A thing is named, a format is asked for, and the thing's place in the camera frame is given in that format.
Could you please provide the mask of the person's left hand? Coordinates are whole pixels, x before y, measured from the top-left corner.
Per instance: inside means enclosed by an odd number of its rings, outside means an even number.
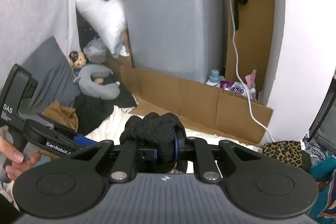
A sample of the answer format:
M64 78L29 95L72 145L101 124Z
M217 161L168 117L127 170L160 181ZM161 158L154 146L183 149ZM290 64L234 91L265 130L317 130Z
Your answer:
M22 173L31 169L41 159L41 153L33 153L28 160L23 154L13 147L7 140L1 137L1 153L12 163L5 167L5 171L10 180L15 181Z

